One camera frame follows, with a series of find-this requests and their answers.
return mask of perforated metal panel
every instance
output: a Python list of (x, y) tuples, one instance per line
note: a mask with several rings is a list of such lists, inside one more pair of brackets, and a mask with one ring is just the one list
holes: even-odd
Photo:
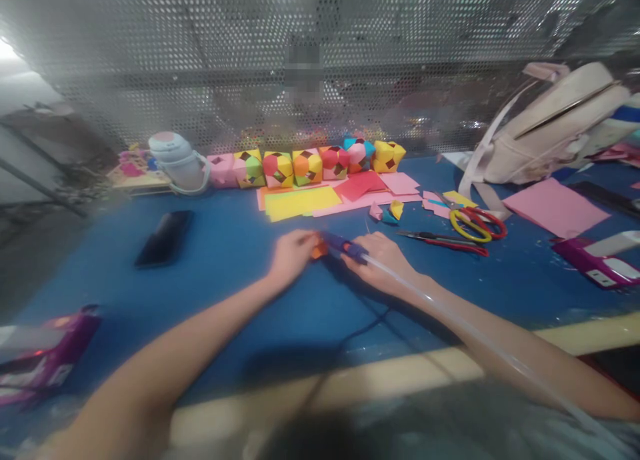
[(174, 130), (204, 153), (356, 132), (422, 153), (472, 146), (527, 61), (638, 50), (640, 6), (0, 0), (0, 28), (116, 150)]

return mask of origami box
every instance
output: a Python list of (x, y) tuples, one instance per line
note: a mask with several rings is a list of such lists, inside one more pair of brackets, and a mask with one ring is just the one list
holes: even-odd
[(207, 160), (211, 164), (209, 177), (216, 188), (234, 188), (238, 186), (238, 180), (236, 180), (233, 172), (235, 158), (232, 153), (209, 155)]
[(244, 150), (233, 154), (233, 174), (240, 188), (264, 187), (266, 185), (262, 170), (260, 150)]
[(371, 156), (375, 147), (364, 139), (345, 139), (345, 150), (349, 154), (349, 173), (358, 173), (371, 168)]
[(293, 164), (288, 153), (265, 152), (262, 166), (269, 188), (290, 188), (293, 186)]
[(298, 187), (322, 182), (322, 158), (317, 149), (293, 152), (293, 174)]
[(378, 173), (390, 173), (398, 170), (398, 163), (407, 152), (396, 142), (376, 141), (374, 144), (373, 169)]
[(342, 180), (347, 178), (349, 154), (341, 147), (320, 147), (322, 158), (322, 176), (324, 180)]

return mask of smartphone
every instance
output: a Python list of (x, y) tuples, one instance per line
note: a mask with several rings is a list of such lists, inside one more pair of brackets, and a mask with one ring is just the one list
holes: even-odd
[(192, 216), (192, 210), (165, 213), (158, 228), (142, 248), (134, 266), (142, 269), (172, 264), (180, 252)]

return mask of yellow paper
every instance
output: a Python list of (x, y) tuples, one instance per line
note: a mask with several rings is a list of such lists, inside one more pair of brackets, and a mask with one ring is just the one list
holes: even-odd
[(471, 200), (469, 200), (466, 197), (463, 197), (462, 195), (460, 195), (458, 192), (456, 192), (455, 190), (451, 190), (450, 192), (444, 192), (443, 195), (448, 198), (451, 201), (454, 201), (456, 203), (462, 203), (465, 207), (477, 207), (478, 204), (472, 202)]
[(394, 200), (391, 202), (389, 206), (389, 211), (395, 217), (396, 220), (400, 220), (402, 217), (402, 209), (405, 207), (405, 204), (402, 202), (398, 202), (398, 200)]
[(333, 207), (342, 203), (332, 187), (267, 195), (265, 210), (272, 222), (304, 215), (313, 210)]

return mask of blue table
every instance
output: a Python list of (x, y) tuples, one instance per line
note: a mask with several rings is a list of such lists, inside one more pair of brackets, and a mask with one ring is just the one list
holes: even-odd
[[(400, 170), (422, 188), (438, 191), (454, 189), (461, 176), (452, 164), (437, 163), (433, 157), (406, 159)], [(633, 197), (638, 192), (629, 186), (640, 175), (630, 167), (610, 164), (574, 175), (570, 181), (582, 179)], [(498, 192), (505, 197), (517, 188), (499, 187)], [(166, 268), (135, 270), (133, 262), (162, 214), (180, 209), (195, 212), (180, 260)], [(197, 199), (136, 198), (97, 222), (15, 321), (37, 325), (85, 304), (100, 304), (103, 324), (63, 388), (88, 395), (144, 344), (266, 273), (274, 240), (295, 228), (326, 229), (347, 238), (366, 234), (367, 228), (380, 230), (397, 240), (417, 270), (528, 329), (637, 308), (638, 295), (601, 290), (571, 270), (549, 248), (552, 234), (546, 230), (517, 215), (507, 226), (509, 236), (490, 244), (491, 257), (485, 259), (396, 236), (396, 227), (375, 224), (366, 209), (272, 224), (257, 210), (254, 190), (216, 191)], [(587, 236), (600, 239), (638, 226), (636, 220), (613, 213)], [(401, 228), (451, 232), (448, 220), (435, 217), (420, 203), (406, 204)], [(640, 265), (640, 252), (625, 258)], [(447, 345), (437, 326), (397, 311), (387, 315), (386, 323), (343, 342), (375, 322), (386, 309), (380, 300), (384, 298), (364, 288), (338, 261), (308, 266), (282, 298), (229, 344), (182, 403)]]

